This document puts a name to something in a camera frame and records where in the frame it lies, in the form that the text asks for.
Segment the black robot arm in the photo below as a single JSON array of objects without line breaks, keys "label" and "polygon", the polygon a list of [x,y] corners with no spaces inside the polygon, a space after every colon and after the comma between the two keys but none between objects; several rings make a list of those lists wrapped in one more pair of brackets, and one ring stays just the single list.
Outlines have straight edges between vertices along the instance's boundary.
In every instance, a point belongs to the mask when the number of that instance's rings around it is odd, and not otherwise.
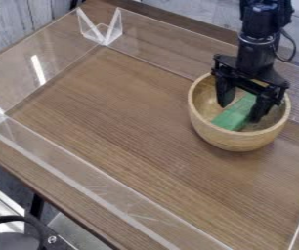
[{"label": "black robot arm", "polygon": [[280,36],[292,44],[293,38],[284,28],[292,23],[293,7],[290,0],[240,0],[240,20],[237,56],[213,55],[216,100],[226,107],[240,88],[256,96],[249,119],[258,123],[274,105],[280,105],[289,82],[274,71],[274,60],[288,63],[277,54]]}]

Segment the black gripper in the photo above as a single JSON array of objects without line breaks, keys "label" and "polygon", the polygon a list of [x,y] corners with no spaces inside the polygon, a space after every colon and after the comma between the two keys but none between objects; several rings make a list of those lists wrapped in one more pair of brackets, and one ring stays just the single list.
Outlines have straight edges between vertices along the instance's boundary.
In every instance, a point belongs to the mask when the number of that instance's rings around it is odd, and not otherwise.
[{"label": "black gripper", "polygon": [[274,106],[281,105],[288,81],[274,71],[277,38],[253,39],[238,36],[238,50],[236,56],[213,55],[216,100],[221,107],[226,107],[234,99],[236,89],[241,88],[257,96],[252,106],[249,120],[258,123],[269,114]]}]

